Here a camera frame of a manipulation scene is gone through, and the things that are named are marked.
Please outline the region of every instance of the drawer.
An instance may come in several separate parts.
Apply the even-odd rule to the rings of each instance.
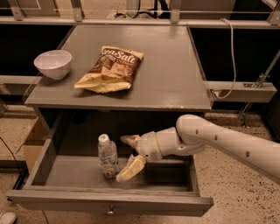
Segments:
[[[27,209],[182,216],[202,216],[213,205],[200,197],[193,156],[165,157],[122,183],[101,173],[100,134],[115,141],[122,169],[135,151],[120,136],[170,128],[177,113],[80,112],[59,113],[25,185],[7,192],[10,200]]]

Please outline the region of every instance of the bottle cap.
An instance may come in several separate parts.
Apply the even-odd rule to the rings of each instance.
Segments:
[[[110,139],[109,136],[106,134],[102,134],[98,137],[99,144],[106,145],[109,143]]]

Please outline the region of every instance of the gray tabletop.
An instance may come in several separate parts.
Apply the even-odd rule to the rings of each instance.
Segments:
[[[74,89],[95,64],[102,46],[144,54],[132,88],[97,94]],[[193,45],[184,26],[78,25],[62,49],[73,55],[62,80],[43,77],[27,105],[39,108],[205,111],[211,108]]]

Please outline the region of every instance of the water bottle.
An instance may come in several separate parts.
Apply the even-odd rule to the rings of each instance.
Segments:
[[[98,137],[98,157],[101,161],[101,170],[105,178],[115,178],[119,172],[116,144],[106,134]]]

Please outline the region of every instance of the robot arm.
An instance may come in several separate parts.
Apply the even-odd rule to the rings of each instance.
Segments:
[[[132,178],[151,163],[167,155],[188,156],[200,153],[205,145],[213,146],[229,156],[280,182],[280,144],[215,125],[196,115],[182,115],[175,128],[150,132],[142,136],[122,136],[139,156],[117,176],[118,181]]]

